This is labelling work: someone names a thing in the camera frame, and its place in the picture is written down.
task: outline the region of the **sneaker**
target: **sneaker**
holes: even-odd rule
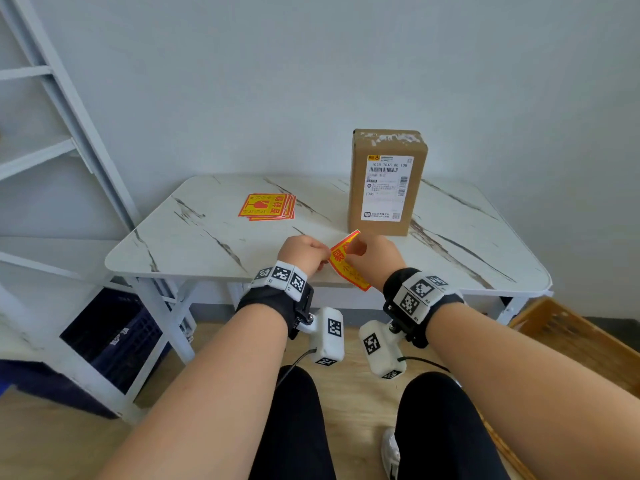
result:
[[[382,455],[382,466],[389,480],[396,480],[398,476],[398,465],[400,465],[400,450],[396,443],[394,429],[388,428],[382,435],[382,446],[380,448]]]

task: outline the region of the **forearm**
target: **forearm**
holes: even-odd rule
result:
[[[100,479],[247,478],[286,341],[280,314],[244,307],[174,380]]]
[[[441,307],[426,335],[492,427],[539,478],[637,478],[635,397],[466,305]]]

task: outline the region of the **hand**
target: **hand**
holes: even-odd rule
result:
[[[280,261],[298,266],[308,278],[320,271],[330,257],[329,247],[309,235],[289,237],[278,253]]]
[[[349,243],[345,260],[380,293],[388,277],[398,269],[406,267],[400,251],[393,242],[383,235],[366,232],[358,234]]]

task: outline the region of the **black wrist strap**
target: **black wrist strap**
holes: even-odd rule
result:
[[[298,323],[301,321],[309,322],[309,309],[311,308],[313,297],[314,289],[309,283],[305,284],[300,301],[294,301],[284,290],[269,286],[251,288],[238,303],[236,313],[247,305],[260,303],[270,306],[282,315],[282,318],[287,323],[289,338],[293,340],[298,334],[296,330]]]
[[[440,309],[441,306],[449,303],[464,303],[464,300],[456,293],[450,291],[451,294],[446,294],[442,298],[439,298],[436,303],[430,304],[429,312],[425,316],[424,320],[419,324],[416,324],[412,320],[411,316],[409,316],[406,311],[402,310],[393,301],[398,291],[400,291],[400,288],[402,288],[404,282],[416,273],[420,273],[420,270],[414,267],[405,267],[404,269],[399,269],[388,277],[383,287],[383,295],[385,296],[384,311],[394,320],[397,327],[406,333],[406,339],[408,341],[413,343],[416,347],[423,349],[428,345],[425,332],[431,317]],[[430,276],[430,278],[438,279],[437,276]]]

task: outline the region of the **white marble tabletop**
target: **white marble tabletop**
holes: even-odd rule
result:
[[[237,217],[250,193],[293,193],[293,220]],[[249,282],[270,266],[290,235],[329,247],[347,233],[349,179],[201,175],[185,181],[107,256],[119,275]],[[467,294],[539,296],[551,286],[544,266],[473,185],[422,179],[409,235],[390,237],[407,264]],[[331,266],[318,286],[350,287]]]

